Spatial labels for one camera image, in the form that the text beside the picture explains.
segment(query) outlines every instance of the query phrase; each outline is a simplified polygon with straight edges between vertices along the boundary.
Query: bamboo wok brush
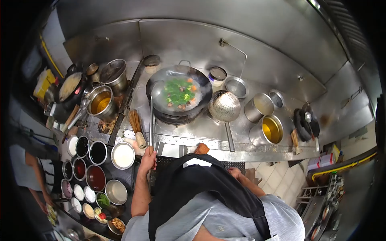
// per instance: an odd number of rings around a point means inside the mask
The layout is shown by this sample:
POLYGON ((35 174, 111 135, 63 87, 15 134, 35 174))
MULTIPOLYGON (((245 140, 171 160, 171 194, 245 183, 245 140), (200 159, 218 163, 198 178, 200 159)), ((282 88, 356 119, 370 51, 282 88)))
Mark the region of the bamboo wok brush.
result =
POLYGON ((130 110, 129 122, 135 133, 135 139, 137 140, 138 147, 143 149, 146 147, 146 141, 144 135, 141 132, 141 118, 139 117, 137 110, 130 110))

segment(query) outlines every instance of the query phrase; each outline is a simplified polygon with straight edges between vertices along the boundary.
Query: person's arm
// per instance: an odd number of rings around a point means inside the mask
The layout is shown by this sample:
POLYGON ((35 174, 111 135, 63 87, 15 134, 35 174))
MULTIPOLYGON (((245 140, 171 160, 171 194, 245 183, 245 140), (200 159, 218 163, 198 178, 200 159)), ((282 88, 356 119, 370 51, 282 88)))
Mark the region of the person's arm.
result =
POLYGON ((149 203, 151 196, 149 185, 147 184, 147 174, 153 169, 156 169, 156 154, 153 152, 149 154, 149 148, 146 148, 145 154, 142 157, 141 164, 138 168, 137 178, 135 181, 135 189, 133 199, 131 201, 131 216, 143 216, 149 210, 149 203))
POLYGON ((30 153, 25 152, 25 163, 34 169, 37 182, 39 183, 39 186, 43 192, 44 200, 49 205, 53 206, 51 197, 47 192, 46 185, 44 184, 43 174, 40 169, 39 163, 37 162, 37 158, 32 156, 30 153))
POLYGON ((48 214, 48 211, 47 211, 47 207, 44 205, 44 203, 42 201, 40 201, 40 198, 37 194, 37 192, 34 190, 34 189, 31 189, 31 188, 28 188, 29 191, 31 192, 32 196, 35 198, 37 204, 39 205, 39 207, 42 209, 42 211, 45 213, 45 214, 48 214))
POLYGON ((236 167, 231 167, 228 169, 228 172, 236 178, 243 187, 248 188, 253 194, 257 197, 262 197, 265 195, 265 192, 255 183, 251 182, 246 176, 244 176, 241 171, 236 167))

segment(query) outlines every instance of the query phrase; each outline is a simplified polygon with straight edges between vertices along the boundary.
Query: black apron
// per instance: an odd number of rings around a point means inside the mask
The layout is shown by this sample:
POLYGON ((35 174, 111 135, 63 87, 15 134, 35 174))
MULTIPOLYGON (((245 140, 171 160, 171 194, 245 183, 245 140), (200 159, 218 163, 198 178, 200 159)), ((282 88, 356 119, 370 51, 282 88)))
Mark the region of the black apron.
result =
POLYGON ((224 165, 207 154, 187 154, 172 162, 156 179, 153 200, 149 203, 149 238, 155 241, 159 226, 173 217, 198 193, 207 191, 235 213, 252 218, 264 240, 271 238, 261 200, 236 180, 224 165), (182 165, 197 158, 211 167, 182 165))

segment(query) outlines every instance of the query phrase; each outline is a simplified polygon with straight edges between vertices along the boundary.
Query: chef's hand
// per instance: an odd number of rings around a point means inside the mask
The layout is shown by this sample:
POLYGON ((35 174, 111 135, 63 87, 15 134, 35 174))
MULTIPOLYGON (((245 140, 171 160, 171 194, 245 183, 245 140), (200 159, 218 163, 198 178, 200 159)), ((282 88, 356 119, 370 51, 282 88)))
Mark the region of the chef's hand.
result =
POLYGON ((143 172, 147 174, 151 169, 155 170, 156 163, 156 154, 157 152, 153 152, 151 155, 149 154, 149 148, 147 147, 145 150, 145 154, 142 156, 141 164, 139 165, 138 172, 143 172))
POLYGON ((228 172, 237 180, 242 176, 241 171, 237 167, 231 167, 228 169, 228 172))
POLYGON ((50 205, 51 207, 54 206, 54 203, 52 202, 51 196, 48 194, 48 192, 43 192, 43 197, 48 205, 50 205))
POLYGON ((43 202, 39 202, 38 204, 39 204, 40 208, 42 209, 42 211, 43 211, 46 215, 48 215, 47 207, 44 205, 44 203, 43 203, 43 202))

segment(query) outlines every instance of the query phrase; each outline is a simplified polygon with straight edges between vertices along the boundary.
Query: dark sauce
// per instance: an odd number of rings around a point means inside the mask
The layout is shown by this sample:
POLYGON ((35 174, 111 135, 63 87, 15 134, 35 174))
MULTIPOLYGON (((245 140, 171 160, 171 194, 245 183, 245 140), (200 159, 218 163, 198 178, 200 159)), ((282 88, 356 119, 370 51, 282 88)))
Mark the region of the dark sauce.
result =
POLYGON ((91 166, 88 170, 88 184, 96 192, 103 190, 106 184, 105 174, 98 166, 91 166))
POLYGON ((85 176, 86 167, 81 159, 76 159, 74 162, 74 175, 78 179, 82 179, 85 176))
POLYGON ((78 156, 84 157, 87 154, 89 148, 88 145, 89 143, 86 137, 80 137, 78 139, 78 142, 76 144, 76 153, 78 154, 78 156))
POLYGON ((95 142, 90 149, 90 157, 91 160, 95 164, 100 164, 105 159, 106 156, 106 148, 105 145, 101 142, 95 142))
POLYGON ((66 164, 64 165, 64 174, 66 175, 65 176, 66 179, 70 179, 72 174, 71 162, 66 162, 66 164))

